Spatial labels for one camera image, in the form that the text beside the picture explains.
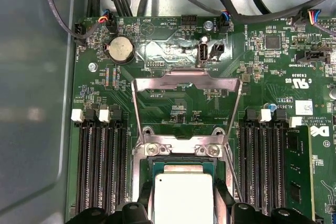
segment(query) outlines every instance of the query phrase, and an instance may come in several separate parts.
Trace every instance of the black connector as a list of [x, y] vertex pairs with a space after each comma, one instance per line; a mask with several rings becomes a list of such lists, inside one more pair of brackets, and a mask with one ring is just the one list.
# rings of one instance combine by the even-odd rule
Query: black connector
[[296, 63], [322, 62], [330, 64], [330, 53], [323, 51], [299, 51], [295, 55]]
[[197, 15], [182, 15], [181, 26], [197, 26]]
[[[82, 23], [75, 23], [75, 33], [84, 35], [86, 33], [86, 27], [83, 26]], [[86, 46], [86, 39], [75, 38], [73, 40], [78, 46], [82, 46], [82, 47]]]
[[218, 60], [218, 58], [222, 55], [222, 53], [224, 53], [224, 51], [224, 44], [214, 44], [210, 52], [210, 59], [214, 60], [213, 58], [216, 57]]
[[207, 61], [208, 60], [208, 45], [201, 43], [198, 46], [198, 59], [200, 61]]
[[107, 10], [107, 17], [108, 20], [105, 22], [107, 30], [112, 34], [117, 33], [118, 32], [117, 18], [110, 10]]
[[219, 33], [225, 34], [230, 28], [230, 23], [225, 19], [224, 15], [221, 15], [218, 22]]
[[309, 20], [308, 11], [301, 10], [296, 16], [290, 17], [288, 23], [291, 25], [305, 25]]

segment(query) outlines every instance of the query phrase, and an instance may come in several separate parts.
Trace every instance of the colored wires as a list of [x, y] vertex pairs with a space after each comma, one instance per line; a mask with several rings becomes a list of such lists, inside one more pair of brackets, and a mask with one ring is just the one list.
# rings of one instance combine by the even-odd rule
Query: colored wires
[[267, 22], [276, 18], [295, 16], [302, 9], [312, 8], [313, 6], [316, 6], [325, 0], [310, 0], [301, 5], [295, 6], [287, 10], [282, 10], [280, 12], [265, 15], [252, 15], [252, 16], [242, 15], [238, 13], [237, 9], [235, 8], [231, 0], [220, 0], [220, 1], [225, 6], [225, 8], [230, 12], [232, 19], [240, 23], [252, 24], [252, 23]]
[[308, 10], [309, 21], [311, 25], [314, 25], [317, 22], [321, 10]]
[[230, 14], [227, 10], [222, 10], [222, 15], [225, 17], [225, 21], [230, 20], [230, 18], [229, 18]]
[[327, 34], [336, 37], [336, 32], [331, 31], [331, 30], [325, 28], [324, 26], [322, 26], [318, 23], [318, 17], [319, 17], [320, 13], [321, 13], [321, 10], [308, 10], [308, 16], [309, 16], [310, 24], [313, 27], [316, 27], [317, 29], [319, 29], [319, 30], [321, 30], [321, 31], [323, 31]]
[[103, 13], [103, 16], [98, 18], [98, 22], [99, 23], [104, 23], [104, 22], [108, 21], [109, 20], [108, 13], [109, 13], [109, 10], [105, 10], [105, 12]]

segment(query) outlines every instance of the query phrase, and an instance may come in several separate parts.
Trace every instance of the chip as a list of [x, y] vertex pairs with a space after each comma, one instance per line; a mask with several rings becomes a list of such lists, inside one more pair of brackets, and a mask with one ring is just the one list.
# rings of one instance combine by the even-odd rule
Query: chip
[[294, 182], [290, 183], [290, 196], [297, 203], [301, 203], [301, 188]]
[[281, 49], [279, 35], [266, 35], [265, 40], [266, 49]]
[[299, 150], [299, 138], [297, 135], [293, 135], [290, 132], [288, 133], [287, 136], [287, 144], [288, 148], [291, 149], [292, 151], [298, 151]]

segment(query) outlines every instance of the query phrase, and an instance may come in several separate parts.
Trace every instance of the mounting screw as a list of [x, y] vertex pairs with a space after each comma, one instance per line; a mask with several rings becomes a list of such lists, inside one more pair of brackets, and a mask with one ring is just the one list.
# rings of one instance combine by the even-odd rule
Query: mounting screw
[[242, 210], [248, 209], [248, 205], [246, 204], [239, 204], [238, 207], [241, 208]]
[[97, 63], [91, 62], [88, 66], [90, 72], [96, 72], [98, 70]]
[[157, 148], [156, 144], [149, 144], [147, 146], [147, 152], [148, 152], [149, 155], [154, 156], [154, 155], [159, 153], [159, 149]]
[[287, 212], [286, 210], [280, 209], [278, 212], [283, 216], [289, 216], [289, 212]]
[[218, 156], [219, 155], [219, 148], [217, 145], [210, 145], [209, 146], [209, 153], [211, 156]]
[[212, 21], [208, 20], [208, 21], [204, 22], [203, 27], [206, 31], [211, 31], [212, 29], [214, 29], [214, 23], [212, 23]]

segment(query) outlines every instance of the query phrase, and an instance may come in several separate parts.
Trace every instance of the green circuit board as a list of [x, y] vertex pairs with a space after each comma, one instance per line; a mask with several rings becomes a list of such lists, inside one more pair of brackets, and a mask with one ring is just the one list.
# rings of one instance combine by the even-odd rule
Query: green circuit board
[[[82, 24], [88, 28], [96, 20], [87, 18]], [[207, 20], [214, 24], [212, 31], [203, 28]], [[132, 200], [131, 150], [138, 140], [131, 81], [134, 78], [161, 77], [175, 68], [204, 68], [214, 78], [239, 77], [244, 83], [234, 128], [229, 136], [235, 166], [238, 166], [238, 122], [243, 119], [247, 108], [258, 112], [264, 104], [273, 103], [278, 109], [286, 110], [288, 118], [302, 117], [303, 125], [310, 127], [302, 131], [307, 131], [310, 137], [303, 144], [307, 158], [301, 171], [311, 171], [312, 180], [308, 176], [308, 180], [302, 181], [304, 174], [295, 173], [295, 169], [290, 173], [301, 183], [296, 186], [302, 189], [302, 199], [303, 194], [313, 187], [313, 200], [307, 203], [308, 210], [301, 212], [314, 217], [314, 210], [324, 218], [324, 223], [331, 224], [331, 209], [336, 205], [336, 133], [333, 126], [336, 123], [336, 103], [329, 92], [334, 83], [336, 85], [336, 52], [333, 52], [336, 39], [310, 25], [292, 25], [287, 19], [257, 25], [230, 22], [225, 33], [221, 33], [218, 23], [219, 17], [197, 17], [196, 25], [186, 26], [181, 25], [181, 17], [118, 18], [118, 36], [128, 37], [135, 46], [134, 59], [124, 65], [114, 63], [104, 52], [104, 45], [115, 36], [104, 25], [87, 39], [87, 46], [77, 47], [72, 107], [82, 109], [84, 114], [87, 110], [98, 111], [101, 105], [117, 105], [122, 111], [123, 139], [127, 141], [124, 200]], [[322, 18], [319, 23], [334, 27], [336, 19]], [[209, 38], [209, 57], [216, 45], [224, 45], [224, 52], [216, 60], [200, 63], [197, 45], [204, 35]], [[298, 62], [297, 55], [317, 45], [330, 47], [328, 60]], [[88, 70], [91, 62], [97, 64], [96, 72]], [[193, 135], [210, 135], [216, 127], [227, 129], [235, 96], [226, 90], [198, 90], [190, 83], [181, 82], [175, 90], [139, 93], [142, 127], [151, 126], [155, 134], [184, 139]], [[68, 209], [76, 204], [79, 186], [80, 134], [79, 128], [74, 126]], [[287, 200], [286, 205], [299, 210], [292, 200]]]

